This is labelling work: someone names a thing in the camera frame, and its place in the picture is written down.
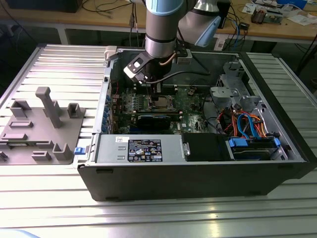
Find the motherboard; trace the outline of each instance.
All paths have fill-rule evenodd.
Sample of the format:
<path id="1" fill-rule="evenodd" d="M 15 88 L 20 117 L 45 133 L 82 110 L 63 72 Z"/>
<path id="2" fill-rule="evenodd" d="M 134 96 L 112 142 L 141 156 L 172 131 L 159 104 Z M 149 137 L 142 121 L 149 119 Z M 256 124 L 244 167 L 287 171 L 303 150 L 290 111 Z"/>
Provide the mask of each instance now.
<path id="1" fill-rule="evenodd" d="M 194 86 L 173 87 L 170 94 L 149 94 L 150 88 L 127 88 L 112 97 L 114 132 L 118 134 L 181 134 L 209 132 L 203 117 L 205 94 Z"/>

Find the robotic arm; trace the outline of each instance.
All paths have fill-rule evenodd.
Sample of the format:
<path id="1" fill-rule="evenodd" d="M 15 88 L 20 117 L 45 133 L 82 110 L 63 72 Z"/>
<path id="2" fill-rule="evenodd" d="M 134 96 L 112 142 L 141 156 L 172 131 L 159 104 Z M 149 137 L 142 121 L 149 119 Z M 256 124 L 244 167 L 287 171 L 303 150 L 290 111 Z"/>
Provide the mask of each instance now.
<path id="1" fill-rule="evenodd" d="M 145 51 L 124 72 L 134 82 L 151 84 L 152 93 L 160 93 L 160 80 L 177 56 L 178 28 L 186 42 L 205 47 L 221 18 L 216 0 L 146 0 L 146 7 Z"/>

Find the wooden workbench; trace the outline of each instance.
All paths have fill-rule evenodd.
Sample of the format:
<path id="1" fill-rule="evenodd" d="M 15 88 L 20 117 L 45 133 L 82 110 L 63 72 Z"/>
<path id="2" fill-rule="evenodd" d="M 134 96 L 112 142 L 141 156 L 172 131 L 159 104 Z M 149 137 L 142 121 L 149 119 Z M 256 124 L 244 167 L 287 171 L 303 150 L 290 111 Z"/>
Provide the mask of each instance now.
<path id="1" fill-rule="evenodd" d="M 65 29 L 129 31 L 129 19 L 132 5 L 115 9 L 111 12 L 110 17 L 106 17 L 96 12 L 86 11 L 83 8 L 80 8 L 76 13 L 10 9 L 4 0 L 1 1 L 7 7 L 10 14 L 22 25 L 25 24 L 56 28 L 63 44 L 68 43 Z M 106 3 L 107 1 L 111 2 L 111 0 L 96 0 L 96 3 L 101 4 Z M 316 35 L 317 26 L 302 26 L 285 18 L 280 25 L 269 23 L 262 25 L 253 24 L 251 23 L 251 15 L 241 12 L 243 5 L 248 1 L 232 1 L 235 12 L 240 17 L 241 21 L 250 24 L 247 39 L 272 42 L 308 43 Z M 109 9 L 127 3 L 127 1 L 119 0 L 116 3 L 109 4 L 109 6 L 104 6 L 103 9 Z M 85 7 L 95 10 L 93 0 L 88 1 L 85 4 Z M 146 24 L 146 9 L 141 4 L 137 4 L 137 16 L 140 32 L 144 32 Z M 1 7 L 0 23 L 14 23 Z M 234 34 L 234 28 L 232 27 L 230 21 L 227 20 L 224 28 L 217 30 L 216 36 L 218 37 L 219 35 L 222 35 L 229 37 L 229 34 Z"/>

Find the open computer chassis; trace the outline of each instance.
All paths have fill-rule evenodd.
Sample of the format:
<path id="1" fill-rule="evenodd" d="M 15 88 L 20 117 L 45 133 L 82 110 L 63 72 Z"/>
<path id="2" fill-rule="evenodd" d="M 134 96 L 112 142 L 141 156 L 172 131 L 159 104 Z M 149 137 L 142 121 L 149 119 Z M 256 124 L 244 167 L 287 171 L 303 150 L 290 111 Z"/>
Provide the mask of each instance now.
<path id="1" fill-rule="evenodd" d="M 139 52 L 105 53 L 89 160 L 78 166 L 93 199 L 265 195 L 316 167 L 250 55 L 196 53 L 211 76 L 178 75 L 151 97 L 150 87 L 123 73 Z M 182 68 L 203 70 L 191 59 L 172 71 Z"/>

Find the warning label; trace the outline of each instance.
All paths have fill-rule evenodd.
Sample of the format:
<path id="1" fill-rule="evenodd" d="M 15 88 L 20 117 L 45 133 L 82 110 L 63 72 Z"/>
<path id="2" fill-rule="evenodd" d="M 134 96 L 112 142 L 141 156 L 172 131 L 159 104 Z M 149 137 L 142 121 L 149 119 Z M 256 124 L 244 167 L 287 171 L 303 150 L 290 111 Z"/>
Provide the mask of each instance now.
<path id="1" fill-rule="evenodd" d="M 129 140 L 129 162 L 162 162 L 160 140 Z"/>

